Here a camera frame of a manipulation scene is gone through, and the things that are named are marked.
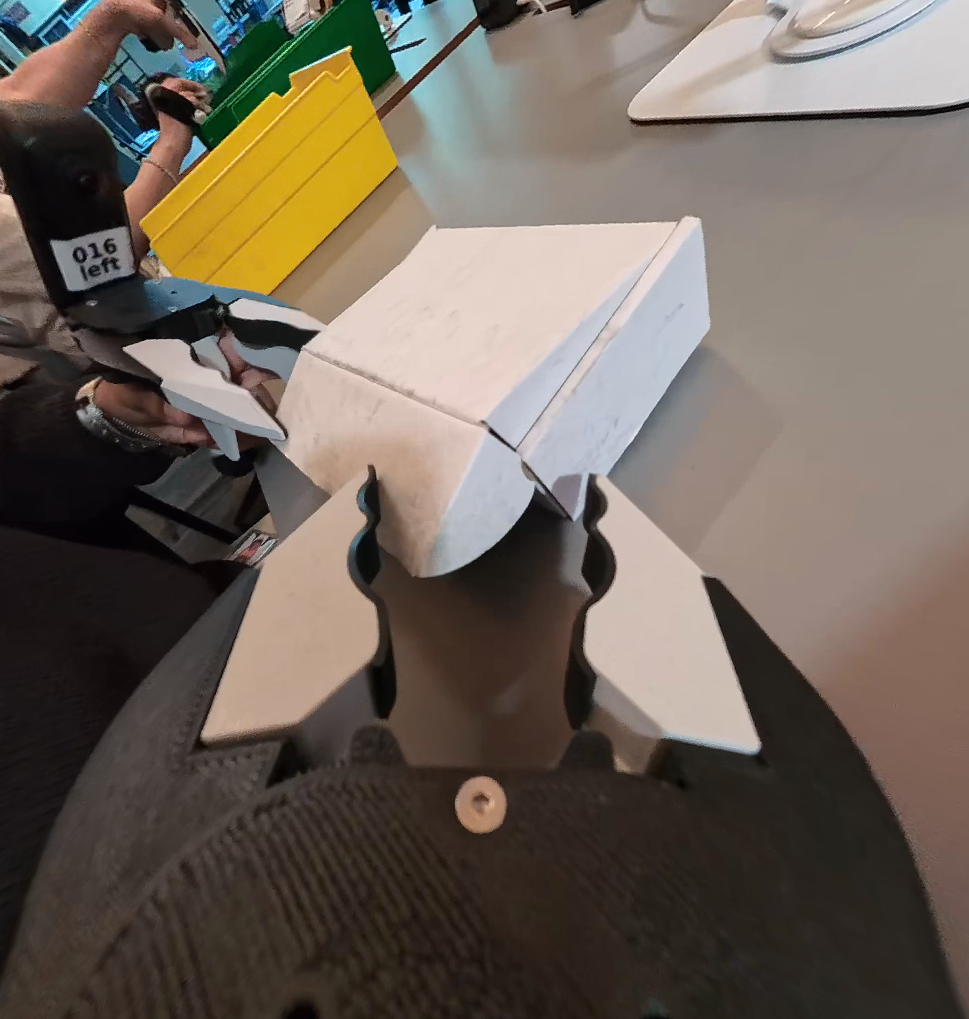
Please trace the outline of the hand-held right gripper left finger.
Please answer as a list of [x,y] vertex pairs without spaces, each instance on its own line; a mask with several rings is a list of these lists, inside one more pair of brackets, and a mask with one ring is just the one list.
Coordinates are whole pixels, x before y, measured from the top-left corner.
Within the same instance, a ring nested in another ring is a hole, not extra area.
[[349,746],[363,726],[389,719],[397,675],[388,612],[373,590],[379,522],[367,465],[264,559],[204,745]]

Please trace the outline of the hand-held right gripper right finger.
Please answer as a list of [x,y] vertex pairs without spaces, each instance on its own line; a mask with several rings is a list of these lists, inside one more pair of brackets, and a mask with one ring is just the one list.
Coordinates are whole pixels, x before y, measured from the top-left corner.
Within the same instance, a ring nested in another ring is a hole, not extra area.
[[588,480],[582,575],[566,669],[566,716],[614,755],[675,742],[757,755],[761,741],[707,577],[618,488]]

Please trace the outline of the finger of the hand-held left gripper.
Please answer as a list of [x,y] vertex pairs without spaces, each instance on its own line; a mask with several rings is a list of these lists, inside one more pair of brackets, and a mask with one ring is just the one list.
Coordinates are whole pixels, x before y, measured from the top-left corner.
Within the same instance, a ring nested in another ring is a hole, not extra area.
[[215,448],[236,462],[241,436],[272,442],[287,438],[267,398],[243,387],[236,368],[251,364],[233,336],[204,336],[193,343],[177,338],[147,338],[128,344],[123,353],[139,375],[155,377],[166,401],[198,418]]
[[293,373],[299,352],[324,329],[298,309],[250,298],[226,304],[223,324],[245,364],[284,381]]

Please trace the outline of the white cardboard mailer box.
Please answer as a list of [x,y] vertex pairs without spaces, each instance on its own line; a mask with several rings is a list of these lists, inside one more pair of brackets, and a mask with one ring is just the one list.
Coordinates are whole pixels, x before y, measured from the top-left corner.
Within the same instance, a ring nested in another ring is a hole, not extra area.
[[535,494],[579,519],[708,328],[698,218],[434,227],[299,354],[284,453],[327,494],[372,465],[379,543],[450,574]]

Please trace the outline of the another person's forearm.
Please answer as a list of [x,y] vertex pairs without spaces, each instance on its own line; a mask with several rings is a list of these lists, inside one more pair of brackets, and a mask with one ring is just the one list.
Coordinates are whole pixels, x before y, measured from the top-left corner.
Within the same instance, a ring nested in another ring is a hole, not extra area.
[[158,139],[136,173],[133,183],[123,193],[137,261],[151,248],[143,219],[179,183],[185,158],[195,142],[194,131],[185,123],[162,111],[157,117]]
[[152,42],[160,51],[175,43],[198,46],[197,32],[169,2],[103,1],[66,37],[33,53],[1,79],[0,101],[87,107],[130,36]]

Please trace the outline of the person's left forearm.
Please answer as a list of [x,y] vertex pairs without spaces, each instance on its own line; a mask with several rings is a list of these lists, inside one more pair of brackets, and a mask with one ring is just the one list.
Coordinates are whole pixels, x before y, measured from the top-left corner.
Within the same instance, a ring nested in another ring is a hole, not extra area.
[[174,453],[127,452],[86,429],[75,412],[83,378],[21,385],[0,400],[0,524],[74,530],[123,516],[137,487]]

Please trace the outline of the grey desk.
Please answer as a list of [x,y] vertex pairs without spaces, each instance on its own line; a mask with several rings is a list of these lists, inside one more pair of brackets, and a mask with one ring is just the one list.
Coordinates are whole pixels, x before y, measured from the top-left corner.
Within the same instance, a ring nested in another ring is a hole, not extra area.
[[723,2],[439,42],[400,169],[276,291],[330,321],[430,225],[704,223],[710,330],[615,484],[825,696],[911,840],[969,1015],[969,108],[635,125]]

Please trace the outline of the person's left hand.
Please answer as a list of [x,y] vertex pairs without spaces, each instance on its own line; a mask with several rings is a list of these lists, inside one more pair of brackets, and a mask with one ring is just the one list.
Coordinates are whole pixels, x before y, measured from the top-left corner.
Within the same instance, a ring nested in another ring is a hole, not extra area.
[[[246,363],[235,348],[235,339],[226,328],[218,335],[231,380],[273,413],[281,391],[278,376]],[[134,432],[156,440],[195,448],[217,445],[201,419],[173,408],[159,392],[142,385],[100,380],[93,401],[110,421],[129,426]]]

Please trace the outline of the black handheld device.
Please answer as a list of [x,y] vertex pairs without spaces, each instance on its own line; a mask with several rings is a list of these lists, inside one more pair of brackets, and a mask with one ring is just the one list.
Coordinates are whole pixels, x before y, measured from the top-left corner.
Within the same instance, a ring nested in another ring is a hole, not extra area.
[[211,91],[202,83],[180,79],[166,73],[146,79],[144,102],[147,108],[182,123],[190,128],[201,126],[211,111]]

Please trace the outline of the yellow plastic bin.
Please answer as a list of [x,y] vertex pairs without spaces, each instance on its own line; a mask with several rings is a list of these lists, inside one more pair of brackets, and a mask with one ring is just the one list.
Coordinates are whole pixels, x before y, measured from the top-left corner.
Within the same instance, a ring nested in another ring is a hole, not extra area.
[[271,296],[397,168],[348,46],[292,73],[143,230],[173,276]]

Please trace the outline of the person's black sweater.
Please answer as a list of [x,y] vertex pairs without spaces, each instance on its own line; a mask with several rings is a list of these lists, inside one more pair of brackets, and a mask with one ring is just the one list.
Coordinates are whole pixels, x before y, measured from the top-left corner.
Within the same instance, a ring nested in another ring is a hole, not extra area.
[[0,523],[0,974],[84,762],[241,572],[185,564],[124,517],[83,533]]

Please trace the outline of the green plastic bin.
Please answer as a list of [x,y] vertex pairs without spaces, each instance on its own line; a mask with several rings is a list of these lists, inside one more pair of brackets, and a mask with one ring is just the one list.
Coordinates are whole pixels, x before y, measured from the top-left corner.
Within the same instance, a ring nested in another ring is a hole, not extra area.
[[289,36],[275,20],[249,31],[226,64],[211,112],[200,127],[215,149],[270,95],[286,95],[290,76],[349,47],[366,91],[373,95],[397,70],[370,1],[335,2],[319,20]]

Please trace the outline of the white document stand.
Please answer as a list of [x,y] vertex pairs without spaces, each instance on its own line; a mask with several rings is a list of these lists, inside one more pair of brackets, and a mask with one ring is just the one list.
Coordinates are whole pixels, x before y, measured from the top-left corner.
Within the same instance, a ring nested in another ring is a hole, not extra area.
[[630,101],[637,124],[969,108],[969,1],[731,2]]

